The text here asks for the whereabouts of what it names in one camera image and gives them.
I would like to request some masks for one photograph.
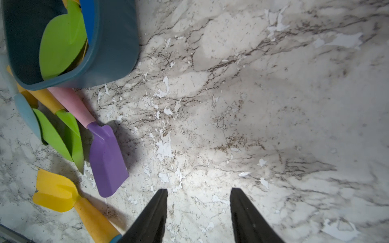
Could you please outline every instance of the green shovel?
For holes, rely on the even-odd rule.
[[[75,117],[65,110],[65,107],[50,93],[47,89],[41,89],[36,91],[28,90],[37,100],[39,100],[44,106],[46,106],[54,115],[58,116],[60,120],[65,124],[63,143],[66,145],[58,146],[55,149],[62,154],[67,160],[73,161],[79,171],[84,173],[84,153],[82,150],[82,142],[80,130]],[[60,135],[50,126],[49,120],[46,116],[37,109],[33,109],[35,115],[42,128],[43,139],[50,145],[55,143],[60,144]]]
[[[67,14],[52,19],[43,32],[39,49],[39,66],[43,80],[63,73],[86,42],[80,6],[75,1],[68,1],[67,10]]]

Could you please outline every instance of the toy shovel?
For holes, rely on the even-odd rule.
[[[65,71],[86,42],[86,30],[80,6],[67,1],[67,14],[53,18],[46,26],[39,48],[39,67],[43,80]]]
[[[73,161],[78,170],[81,173],[84,173],[84,152],[82,150],[82,142],[81,142],[81,135],[80,130],[78,128],[77,121],[75,117],[67,112],[65,110],[65,107],[61,105],[61,103],[50,93],[47,89],[41,89],[37,91],[31,91],[28,90],[30,94],[32,94],[37,100],[39,100],[44,106],[46,106],[53,114],[57,115],[64,123],[65,123],[65,131],[64,131],[64,138],[63,142],[66,145],[66,149],[68,150],[68,153],[70,153],[71,157],[65,156],[63,149],[63,152],[60,152],[67,160]],[[42,123],[42,130],[43,130],[43,136],[46,141],[51,138],[51,134],[55,134],[56,131],[51,129],[51,131],[46,131],[44,128],[49,128],[49,126],[45,126],[45,124],[48,125],[47,118],[44,120],[45,116],[42,112],[40,112],[37,109],[34,109],[35,114],[37,115],[38,119]]]
[[[81,197],[74,183],[64,176],[39,169],[37,192],[32,201],[57,212],[74,207],[96,243],[115,243],[121,238],[117,229],[86,198]]]
[[[100,196],[107,198],[128,178],[119,144],[109,125],[99,126],[84,103],[71,88],[50,87],[49,91],[93,135],[89,162]]]

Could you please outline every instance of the white marble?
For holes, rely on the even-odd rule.
[[[129,179],[99,197],[38,142],[0,84],[0,222],[92,242],[75,210],[33,204],[36,166],[66,175],[121,232],[167,188],[164,242],[233,242],[240,187],[285,242],[388,242],[388,1],[138,1],[134,71],[79,90]],[[91,142],[82,130],[85,150]]]

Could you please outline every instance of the green blade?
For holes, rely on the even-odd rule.
[[[68,14],[53,18],[46,26],[39,48],[39,67],[43,80],[65,71],[86,42],[84,18],[79,6],[68,1]]]
[[[61,121],[63,121],[63,123],[65,123],[66,126],[68,126],[77,136],[81,137],[77,120],[74,115],[65,110],[59,110],[55,113],[55,115],[58,116],[59,119],[61,119]]]
[[[61,136],[55,130],[54,126],[50,123],[47,117],[38,109],[32,109],[37,116],[40,128],[42,130],[43,139],[50,144],[58,153],[60,153],[65,159],[73,161],[69,150],[63,142]]]
[[[68,126],[65,126],[63,141],[70,151],[77,169],[81,172],[81,174],[84,174],[84,151],[82,150],[80,131],[75,133]]]

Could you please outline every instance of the green toy shovel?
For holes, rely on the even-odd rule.
[[[39,66],[43,80],[64,72],[86,42],[80,6],[75,1],[68,1],[67,9],[67,14],[52,19],[43,32],[39,49]]]

